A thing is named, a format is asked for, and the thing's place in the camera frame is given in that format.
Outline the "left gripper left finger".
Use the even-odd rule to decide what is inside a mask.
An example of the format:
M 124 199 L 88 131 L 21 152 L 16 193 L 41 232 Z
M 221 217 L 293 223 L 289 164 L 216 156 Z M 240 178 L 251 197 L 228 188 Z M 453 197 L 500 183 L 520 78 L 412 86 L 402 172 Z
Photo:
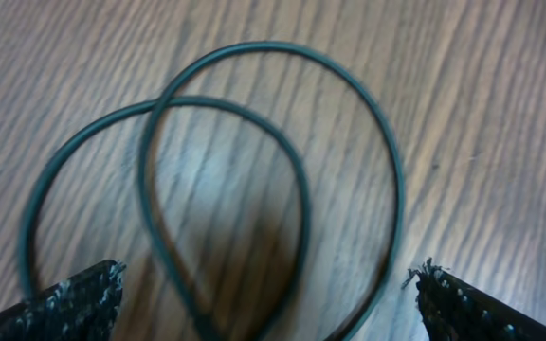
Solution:
M 0 312 L 0 341 L 109 340 L 125 269 L 120 261 L 101 261 Z

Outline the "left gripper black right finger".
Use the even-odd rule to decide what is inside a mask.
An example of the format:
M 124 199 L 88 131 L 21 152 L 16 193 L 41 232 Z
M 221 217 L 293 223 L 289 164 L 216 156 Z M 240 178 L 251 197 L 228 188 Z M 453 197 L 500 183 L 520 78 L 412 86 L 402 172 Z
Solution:
M 430 341 L 546 341 L 546 326 L 427 259 L 408 270 Z

